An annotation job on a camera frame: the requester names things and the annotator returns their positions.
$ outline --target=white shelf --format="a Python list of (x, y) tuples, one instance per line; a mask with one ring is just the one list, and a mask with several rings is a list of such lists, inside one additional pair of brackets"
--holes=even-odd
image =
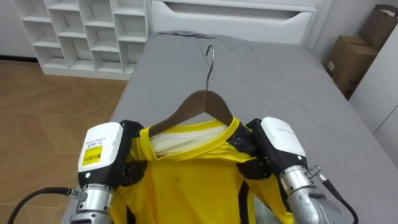
[(126, 74), (131, 74), (133, 71), (134, 71), (134, 67), (135, 67), (136, 65), (135, 64), (132, 64), (132, 63), (129, 63), (129, 64), (127, 64), (126, 65), (126, 68), (124, 69), (124, 73), (126, 73)]
[(143, 7), (127, 6), (127, 5), (116, 6), (114, 13), (116, 15), (125, 15), (125, 16), (145, 16), (145, 10)]
[(85, 25), (92, 27), (114, 27), (113, 21), (109, 20), (108, 18), (92, 18), (91, 20), (86, 22)]
[(145, 43), (147, 41), (147, 37), (142, 32), (124, 31), (120, 34), (119, 41)]
[(77, 60), (70, 68), (75, 70), (94, 71), (94, 63), (87, 60)]
[(58, 34), (60, 37), (74, 37), (74, 38), (86, 38), (86, 32), (83, 28), (68, 27), (64, 31)]
[(45, 74), (126, 80), (149, 35), (148, 0), (11, 0)]
[(61, 45), (56, 37), (43, 37), (33, 44), (34, 47), (53, 47), (60, 48)]
[(116, 62), (102, 62), (98, 67), (99, 72), (116, 72), (121, 73), (122, 65)]
[(27, 21), (27, 22), (51, 22), (49, 15), (41, 14), (38, 12), (35, 14), (32, 14), (32, 15), (23, 17), (21, 20)]
[(119, 52), (118, 43), (112, 41), (97, 41), (91, 48), (92, 51), (99, 52)]
[(43, 65), (44, 68), (68, 68), (65, 59), (62, 58), (51, 58), (47, 63)]
[(64, 10), (64, 11), (79, 11), (79, 5), (77, 2), (56, 2), (54, 5), (50, 6), (51, 10)]

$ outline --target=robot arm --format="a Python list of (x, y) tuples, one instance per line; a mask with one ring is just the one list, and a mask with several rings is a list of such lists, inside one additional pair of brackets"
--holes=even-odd
[(311, 180), (319, 176), (324, 185), (353, 214), (354, 223), (358, 223), (355, 211), (337, 193), (321, 173), (319, 167), (308, 170), (305, 151), (294, 131), (286, 122), (277, 118), (254, 119), (249, 124), (256, 142), (261, 149), (257, 157), (265, 170), (279, 178), (287, 194), (287, 203), (298, 224), (343, 223), (339, 208), (317, 189)]
[(109, 122), (87, 131), (78, 162), (78, 179), (83, 200), (69, 224), (111, 224), (113, 192), (123, 182), (124, 165), (132, 139), (141, 124), (134, 121)]

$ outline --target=yellow shirt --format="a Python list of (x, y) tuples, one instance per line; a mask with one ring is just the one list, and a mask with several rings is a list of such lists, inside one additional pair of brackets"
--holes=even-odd
[(114, 224), (253, 224), (253, 193), (282, 223), (293, 223), (275, 176), (248, 180), (238, 171), (236, 164), (256, 159), (248, 154), (250, 130), (239, 120), (228, 127), (219, 121), (179, 125), (153, 138), (148, 130), (132, 140), (129, 158), (147, 161), (144, 177), (115, 191)]

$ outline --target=bed frame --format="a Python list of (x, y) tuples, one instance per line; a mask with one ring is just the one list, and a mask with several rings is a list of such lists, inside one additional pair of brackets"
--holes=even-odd
[(332, 2), (151, 0), (149, 14), (152, 33), (184, 30), (312, 49)]

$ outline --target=metal hanger hook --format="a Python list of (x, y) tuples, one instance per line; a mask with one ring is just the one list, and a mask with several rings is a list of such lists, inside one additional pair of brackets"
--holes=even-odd
[(211, 65), (210, 65), (210, 70), (209, 70), (209, 73), (207, 74), (207, 79), (206, 79), (206, 91), (209, 87), (209, 79), (210, 79), (211, 71), (213, 71), (213, 65), (214, 65), (214, 48), (211, 44), (207, 47), (206, 56), (209, 54), (210, 49), (211, 49)]

